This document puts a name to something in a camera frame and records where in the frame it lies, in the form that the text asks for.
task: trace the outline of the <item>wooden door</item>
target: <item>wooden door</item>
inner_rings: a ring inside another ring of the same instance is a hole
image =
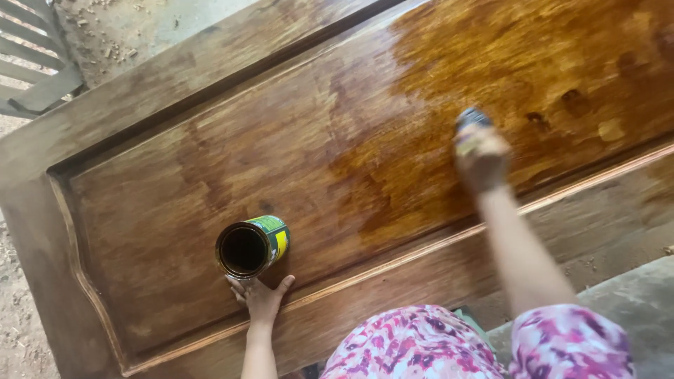
[[[671,216],[673,12],[260,1],[2,139],[0,205],[62,376],[238,377],[247,312],[214,244],[263,214],[293,235],[262,278],[297,277],[281,373],[376,312],[494,291],[452,161],[468,106],[513,145],[560,262]]]

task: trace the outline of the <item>brown liquid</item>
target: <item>brown liquid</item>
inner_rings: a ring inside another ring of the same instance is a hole
[[[262,237],[248,228],[232,230],[220,244],[222,263],[239,274],[250,274],[262,266],[266,252]]]

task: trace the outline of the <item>open can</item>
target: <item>open can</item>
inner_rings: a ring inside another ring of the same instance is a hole
[[[276,216],[260,216],[225,228],[216,259],[225,275],[246,280],[260,275],[290,248],[290,230]]]

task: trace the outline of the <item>person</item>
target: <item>person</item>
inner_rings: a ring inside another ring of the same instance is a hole
[[[487,226],[491,253],[514,317],[510,374],[515,379],[633,378],[627,336],[578,305],[571,283],[517,213],[506,183],[509,146],[489,118],[469,109],[458,118],[456,165]],[[272,325],[295,278],[271,290],[257,280],[231,281],[248,307],[242,379],[277,378]],[[503,378],[487,341],[469,323],[436,305],[376,315],[332,354],[323,379]]]

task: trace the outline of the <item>floral sleeve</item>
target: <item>floral sleeve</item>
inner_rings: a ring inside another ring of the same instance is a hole
[[[513,379],[634,378],[625,331],[578,305],[551,305],[513,323]]]

